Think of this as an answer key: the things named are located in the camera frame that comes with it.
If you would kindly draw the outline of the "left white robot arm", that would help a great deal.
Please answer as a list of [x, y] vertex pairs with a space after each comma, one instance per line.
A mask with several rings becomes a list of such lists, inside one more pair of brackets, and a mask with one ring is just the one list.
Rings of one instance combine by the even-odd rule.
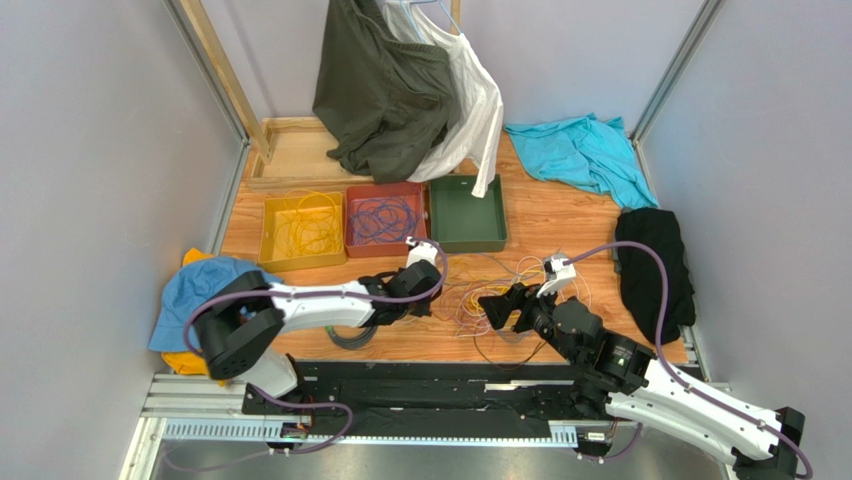
[[376, 328], [422, 314], [447, 272], [445, 265], [417, 260], [395, 272], [325, 287], [268, 283], [248, 272], [190, 315], [184, 344], [204, 360], [211, 379], [240, 379], [282, 398], [298, 386], [299, 376], [293, 361], [274, 351], [277, 337], [333, 326]]

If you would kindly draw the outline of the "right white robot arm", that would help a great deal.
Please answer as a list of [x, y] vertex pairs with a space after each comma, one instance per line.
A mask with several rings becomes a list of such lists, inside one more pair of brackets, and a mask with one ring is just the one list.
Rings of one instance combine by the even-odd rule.
[[641, 423], [702, 449], [740, 479], [795, 478], [805, 420], [797, 410], [750, 405], [663, 364], [649, 348], [605, 329], [575, 297], [557, 302], [518, 283], [478, 304], [494, 329], [514, 317], [514, 332], [537, 333], [578, 368], [568, 400], [578, 416]]

